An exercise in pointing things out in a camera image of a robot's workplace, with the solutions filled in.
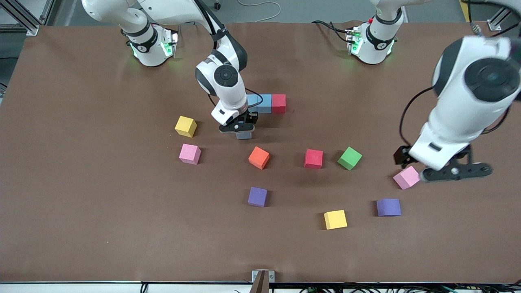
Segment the red foam cube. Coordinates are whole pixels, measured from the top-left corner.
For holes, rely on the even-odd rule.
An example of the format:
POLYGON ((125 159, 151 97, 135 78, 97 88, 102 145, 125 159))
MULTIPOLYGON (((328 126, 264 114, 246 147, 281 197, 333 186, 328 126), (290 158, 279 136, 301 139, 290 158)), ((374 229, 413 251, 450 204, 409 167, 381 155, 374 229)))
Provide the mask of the red foam cube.
POLYGON ((323 157, 323 151, 307 149, 304 158, 304 167, 309 169, 321 169, 323 166, 323 157))
POLYGON ((287 98, 285 94, 271 95, 271 112, 274 114, 285 113, 287 108, 287 98))

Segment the pink foam cube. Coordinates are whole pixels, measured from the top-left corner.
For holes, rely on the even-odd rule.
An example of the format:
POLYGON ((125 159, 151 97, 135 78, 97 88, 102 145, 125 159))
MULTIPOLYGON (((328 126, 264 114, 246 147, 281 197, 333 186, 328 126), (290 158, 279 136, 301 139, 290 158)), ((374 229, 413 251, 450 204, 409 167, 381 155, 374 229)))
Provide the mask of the pink foam cube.
POLYGON ((179 160, 184 163, 197 165, 200 155, 201 149, 197 145, 183 144, 179 154, 179 160))
POLYGON ((420 182, 418 171, 413 166, 408 166, 393 176, 393 180, 400 189, 405 190, 420 182))

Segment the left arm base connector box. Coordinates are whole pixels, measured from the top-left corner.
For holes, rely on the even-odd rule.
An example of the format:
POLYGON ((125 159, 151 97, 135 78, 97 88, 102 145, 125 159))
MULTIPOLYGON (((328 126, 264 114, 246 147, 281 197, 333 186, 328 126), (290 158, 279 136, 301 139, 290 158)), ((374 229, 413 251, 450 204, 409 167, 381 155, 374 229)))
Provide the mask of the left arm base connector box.
POLYGON ((359 50, 363 43, 361 37, 361 26, 355 26, 346 30, 346 39, 348 40, 347 49, 350 55, 359 54, 359 50))

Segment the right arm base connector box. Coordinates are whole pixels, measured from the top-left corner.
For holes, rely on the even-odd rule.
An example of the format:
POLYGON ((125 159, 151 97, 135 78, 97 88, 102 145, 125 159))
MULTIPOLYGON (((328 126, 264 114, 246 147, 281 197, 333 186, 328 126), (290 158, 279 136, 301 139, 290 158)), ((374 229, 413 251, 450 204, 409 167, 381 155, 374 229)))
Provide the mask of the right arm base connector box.
POLYGON ((178 32, 169 28, 162 28, 161 46, 167 58, 175 56, 178 32))

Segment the orange foam cube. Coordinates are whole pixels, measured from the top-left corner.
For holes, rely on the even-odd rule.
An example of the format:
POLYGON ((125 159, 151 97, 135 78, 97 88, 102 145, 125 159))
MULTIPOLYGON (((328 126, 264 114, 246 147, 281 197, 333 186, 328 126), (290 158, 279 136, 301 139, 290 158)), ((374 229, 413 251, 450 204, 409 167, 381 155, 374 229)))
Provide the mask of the orange foam cube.
POLYGON ((263 150, 258 146, 255 146, 255 148, 249 156, 250 164, 257 167, 258 169, 264 169, 269 159, 270 154, 266 150, 263 150))

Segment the yellow foam cube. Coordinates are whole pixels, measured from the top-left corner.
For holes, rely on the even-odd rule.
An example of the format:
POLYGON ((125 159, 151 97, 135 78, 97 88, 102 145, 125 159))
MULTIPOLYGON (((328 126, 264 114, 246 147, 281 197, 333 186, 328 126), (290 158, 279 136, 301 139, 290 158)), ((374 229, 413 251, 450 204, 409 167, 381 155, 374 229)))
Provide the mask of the yellow foam cube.
POLYGON ((193 138, 197 129, 197 122, 193 118, 180 116, 175 125, 175 131, 182 136, 193 138))
POLYGON ((324 213, 324 224, 326 230, 347 227, 346 212, 344 210, 337 210, 324 213))

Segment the purple foam cube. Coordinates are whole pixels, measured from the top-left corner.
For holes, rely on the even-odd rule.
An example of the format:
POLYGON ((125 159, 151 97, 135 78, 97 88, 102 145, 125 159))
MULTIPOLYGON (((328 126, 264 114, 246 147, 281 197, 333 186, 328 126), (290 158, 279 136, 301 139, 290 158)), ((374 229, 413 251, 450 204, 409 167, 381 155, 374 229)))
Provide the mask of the purple foam cube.
POLYGON ((268 190, 252 186, 249 192, 247 203, 250 206, 265 207, 267 201, 268 190))
POLYGON ((401 216, 400 199, 384 198, 376 201, 378 217, 401 216))

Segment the green foam cube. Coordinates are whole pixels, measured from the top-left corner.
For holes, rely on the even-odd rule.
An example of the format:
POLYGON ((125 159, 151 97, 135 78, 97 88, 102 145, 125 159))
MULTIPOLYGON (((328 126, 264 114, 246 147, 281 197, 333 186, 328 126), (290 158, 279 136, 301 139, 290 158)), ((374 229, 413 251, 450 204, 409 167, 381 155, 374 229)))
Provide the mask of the green foam cube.
POLYGON ((351 171, 359 163, 361 158, 362 154, 352 147, 348 147, 337 160, 337 163, 351 171))

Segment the yellow floor tape strip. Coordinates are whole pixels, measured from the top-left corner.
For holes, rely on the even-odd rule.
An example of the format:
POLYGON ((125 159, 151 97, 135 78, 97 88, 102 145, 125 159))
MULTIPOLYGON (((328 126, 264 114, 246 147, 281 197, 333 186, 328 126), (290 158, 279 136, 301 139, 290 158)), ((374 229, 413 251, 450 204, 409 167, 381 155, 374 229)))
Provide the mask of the yellow floor tape strip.
POLYGON ((471 0, 458 0, 466 22, 471 23, 471 0))

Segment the aluminium frame profile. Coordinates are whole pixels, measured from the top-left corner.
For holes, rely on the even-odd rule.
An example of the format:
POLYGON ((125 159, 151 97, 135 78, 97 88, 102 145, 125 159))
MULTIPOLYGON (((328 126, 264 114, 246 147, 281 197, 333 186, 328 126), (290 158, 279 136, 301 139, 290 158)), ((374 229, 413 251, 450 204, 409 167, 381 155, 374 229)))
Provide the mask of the aluminium frame profile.
POLYGON ((18 0, 0 0, 0 7, 24 28, 28 36, 36 36, 42 22, 18 0))
POLYGON ((47 25, 49 23, 50 15, 52 14, 56 1, 57 0, 42 0, 42 2, 44 2, 44 6, 39 20, 43 25, 47 25))
POLYGON ((501 31, 501 24, 512 12, 508 8, 500 8, 493 16, 487 19, 487 25, 490 31, 501 31))

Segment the grey metal bracket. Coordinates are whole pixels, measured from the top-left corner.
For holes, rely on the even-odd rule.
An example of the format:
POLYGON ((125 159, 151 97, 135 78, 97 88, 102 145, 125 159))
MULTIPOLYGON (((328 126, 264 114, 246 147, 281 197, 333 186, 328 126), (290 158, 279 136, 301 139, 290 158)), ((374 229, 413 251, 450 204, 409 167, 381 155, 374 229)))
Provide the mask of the grey metal bracket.
POLYGON ((270 284, 275 282, 275 271, 259 269, 252 271, 252 287, 249 293, 270 293, 270 284))

